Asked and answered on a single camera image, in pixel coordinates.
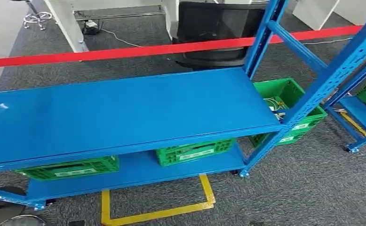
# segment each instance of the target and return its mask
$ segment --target desk leg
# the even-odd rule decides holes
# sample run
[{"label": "desk leg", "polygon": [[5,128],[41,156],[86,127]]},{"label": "desk leg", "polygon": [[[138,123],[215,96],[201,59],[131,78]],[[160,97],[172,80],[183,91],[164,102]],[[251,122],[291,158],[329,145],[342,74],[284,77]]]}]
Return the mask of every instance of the desk leg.
[{"label": "desk leg", "polygon": [[366,0],[358,2],[356,0],[341,1],[334,12],[355,25],[366,23]]},{"label": "desk leg", "polygon": [[70,4],[67,1],[45,0],[45,2],[72,50],[75,53],[88,51],[86,43],[83,40],[82,31],[78,22],[76,22],[75,16],[72,14]]},{"label": "desk leg", "polygon": [[320,30],[340,0],[300,0],[293,15],[313,30]]},{"label": "desk leg", "polygon": [[176,38],[177,24],[179,21],[179,0],[161,0],[165,10],[165,21],[169,37]]}]

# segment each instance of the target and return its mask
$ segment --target yellow floor marking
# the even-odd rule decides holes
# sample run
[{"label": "yellow floor marking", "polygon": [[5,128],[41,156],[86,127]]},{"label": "yellow floor marking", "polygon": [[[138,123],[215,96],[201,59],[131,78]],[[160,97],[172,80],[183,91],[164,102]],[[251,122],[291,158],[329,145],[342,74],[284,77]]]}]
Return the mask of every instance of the yellow floor marking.
[{"label": "yellow floor marking", "polygon": [[342,117],[344,117],[347,121],[349,121],[354,127],[356,127],[359,132],[361,132],[366,137],[366,131],[359,126],[351,117],[349,117],[346,113],[340,112]]},{"label": "yellow floor marking", "polygon": [[216,201],[208,177],[206,176],[206,174],[201,174],[199,178],[201,180],[202,188],[204,189],[204,193],[207,198],[206,202],[117,219],[111,219],[110,190],[104,190],[101,193],[101,223],[107,226],[127,225],[213,208]]}]

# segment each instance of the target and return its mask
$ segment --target blue metal shelf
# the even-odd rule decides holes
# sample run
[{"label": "blue metal shelf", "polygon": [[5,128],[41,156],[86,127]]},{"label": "blue metal shelf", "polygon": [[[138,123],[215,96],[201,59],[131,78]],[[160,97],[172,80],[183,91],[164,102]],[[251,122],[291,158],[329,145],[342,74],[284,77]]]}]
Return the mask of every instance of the blue metal shelf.
[{"label": "blue metal shelf", "polygon": [[344,97],[339,103],[360,125],[366,129],[366,104],[357,97]]},{"label": "blue metal shelf", "polygon": [[280,130],[241,68],[0,93],[0,170]]},{"label": "blue metal shelf", "polygon": [[[45,199],[106,188],[238,169],[240,176],[248,176],[276,143],[366,60],[366,24],[326,65],[278,24],[287,2],[269,1],[242,68],[0,93],[0,171],[109,154],[119,154],[121,164],[119,173],[31,181],[28,196],[0,191],[0,200],[40,210]],[[286,111],[282,123],[251,82],[273,33],[318,75]],[[366,66],[361,72],[366,74]],[[269,132],[244,161],[235,146],[227,153],[162,168],[154,153],[147,151]],[[359,142],[366,143],[366,138]]]},{"label": "blue metal shelf", "polygon": [[27,200],[38,201],[109,189],[138,186],[167,180],[217,173],[244,168],[244,156],[237,144],[225,153],[207,158],[161,167],[154,151],[128,153],[119,156],[120,170],[80,178],[41,182],[31,180]]}]

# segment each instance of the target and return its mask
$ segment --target white label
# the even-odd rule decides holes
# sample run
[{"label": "white label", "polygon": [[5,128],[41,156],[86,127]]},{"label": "white label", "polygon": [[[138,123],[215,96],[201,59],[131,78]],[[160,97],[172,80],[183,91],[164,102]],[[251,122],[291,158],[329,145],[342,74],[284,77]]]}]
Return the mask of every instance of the white label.
[{"label": "white label", "polygon": [[86,173],[97,173],[97,170],[90,168],[90,169],[81,169],[81,170],[75,170],[75,171],[69,171],[69,172],[61,172],[61,173],[55,173],[57,177],[68,177],[68,176],[74,176],[78,174],[86,174]]},{"label": "white label", "polygon": [[280,143],[281,142],[290,141],[290,140],[294,140],[294,137],[286,137],[286,138],[283,138],[283,139],[280,140]]},{"label": "white label", "polygon": [[304,129],[307,128],[309,126],[309,123],[305,123],[305,124],[301,124],[301,125],[296,125],[293,130],[297,130],[297,129]]},{"label": "white label", "polygon": [[209,149],[209,150],[206,150],[206,151],[202,151],[202,152],[197,152],[197,153],[194,153],[194,154],[187,154],[187,155],[181,155],[179,157],[179,160],[186,160],[186,159],[191,159],[191,158],[195,158],[195,157],[198,157],[198,156],[203,156],[203,155],[206,155],[206,154],[211,154],[214,152],[214,149]]}]

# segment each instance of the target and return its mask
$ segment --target white desk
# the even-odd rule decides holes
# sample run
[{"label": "white desk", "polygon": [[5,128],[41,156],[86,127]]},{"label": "white desk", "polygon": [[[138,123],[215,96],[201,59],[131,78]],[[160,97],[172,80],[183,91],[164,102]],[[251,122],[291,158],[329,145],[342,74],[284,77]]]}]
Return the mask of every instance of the white desk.
[{"label": "white desk", "polygon": [[313,30],[320,30],[332,12],[355,25],[364,25],[366,0],[300,0],[293,15]]},{"label": "white desk", "polygon": [[179,18],[179,0],[44,0],[74,52],[88,51],[73,11],[161,5],[166,29],[171,34]]}]

